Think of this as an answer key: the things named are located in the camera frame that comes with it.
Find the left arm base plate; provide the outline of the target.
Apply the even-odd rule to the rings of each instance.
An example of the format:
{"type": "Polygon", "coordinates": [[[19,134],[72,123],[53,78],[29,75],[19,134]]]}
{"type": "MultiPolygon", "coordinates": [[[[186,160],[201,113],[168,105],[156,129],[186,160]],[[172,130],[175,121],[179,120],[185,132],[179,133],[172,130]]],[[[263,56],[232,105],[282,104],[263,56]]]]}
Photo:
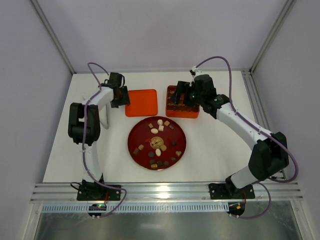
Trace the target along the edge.
{"type": "Polygon", "coordinates": [[[120,185],[111,185],[113,188],[102,187],[98,184],[89,183],[80,185],[77,192],[77,201],[120,201],[121,191],[118,189],[120,185]]]}

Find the orange box lid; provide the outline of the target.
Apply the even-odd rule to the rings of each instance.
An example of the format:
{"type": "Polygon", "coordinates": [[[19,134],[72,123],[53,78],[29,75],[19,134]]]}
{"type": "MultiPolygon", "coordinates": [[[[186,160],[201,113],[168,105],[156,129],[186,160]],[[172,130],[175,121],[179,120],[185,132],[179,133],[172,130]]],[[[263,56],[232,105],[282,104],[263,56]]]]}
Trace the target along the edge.
{"type": "Polygon", "coordinates": [[[158,114],[158,96],[155,89],[128,91],[130,104],[125,106],[127,117],[149,117],[158,114]]]}

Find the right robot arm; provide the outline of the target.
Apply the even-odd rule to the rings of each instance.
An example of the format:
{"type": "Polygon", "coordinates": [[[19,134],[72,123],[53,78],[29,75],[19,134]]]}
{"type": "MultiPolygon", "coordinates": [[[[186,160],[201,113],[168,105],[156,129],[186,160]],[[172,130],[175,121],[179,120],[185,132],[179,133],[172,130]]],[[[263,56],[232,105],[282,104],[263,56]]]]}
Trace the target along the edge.
{"type": "Polygon", "coordinates": [[[272,133],[241,116],[230,98],[218,94],[208,74],[194,77],[192,82],[179,81],[171,101],[188,107],[200,106],[205,113],[228,126],[251,149],[247,166],[226,178],[223,190],[230,198],[242,197],[249,185],[264,181],[289,165],[287,139],[281,132],[272,133]]]}

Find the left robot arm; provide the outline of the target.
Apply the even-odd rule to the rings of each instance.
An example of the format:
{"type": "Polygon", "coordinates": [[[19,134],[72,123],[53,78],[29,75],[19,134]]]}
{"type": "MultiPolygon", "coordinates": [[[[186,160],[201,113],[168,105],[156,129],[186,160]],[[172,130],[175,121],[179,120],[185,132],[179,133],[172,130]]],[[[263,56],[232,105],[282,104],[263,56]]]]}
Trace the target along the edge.
{"type": "Polygon", "coordinates": [[[98,86],[98,91],[82,103],[69,107],[68,136],[80,147],[84,175],[78,184],[78,201],[119,201],[121,185],[107,185],[98,160],[97,142],[101,134],[100,111],[130,103],[125,77],[111,72],[109,79],[98,86]]]}

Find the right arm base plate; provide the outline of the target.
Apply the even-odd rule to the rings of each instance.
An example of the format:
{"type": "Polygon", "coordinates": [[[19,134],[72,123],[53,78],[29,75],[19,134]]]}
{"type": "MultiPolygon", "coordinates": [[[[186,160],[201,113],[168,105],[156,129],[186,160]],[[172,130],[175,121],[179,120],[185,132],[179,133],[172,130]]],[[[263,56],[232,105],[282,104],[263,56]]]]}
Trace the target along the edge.
{"type": "Polygon", "coordinates": [[[233,199],[254,199],[255,192],[251,184],[236,188],[227,183],[210,183],[208,185],[211,200],[233,200],[233,199]]]}

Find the metal tongs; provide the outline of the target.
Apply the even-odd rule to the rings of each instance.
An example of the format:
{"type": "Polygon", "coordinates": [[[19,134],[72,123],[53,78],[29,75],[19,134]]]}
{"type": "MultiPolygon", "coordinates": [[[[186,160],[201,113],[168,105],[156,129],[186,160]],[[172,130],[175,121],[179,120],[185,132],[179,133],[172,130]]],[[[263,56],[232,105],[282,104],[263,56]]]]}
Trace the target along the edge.
{"type": "Polygon", "coordinates": [[[106,104],[99,113],[100,123],[107,130],[109,128],[108,105],[106,104]]]}

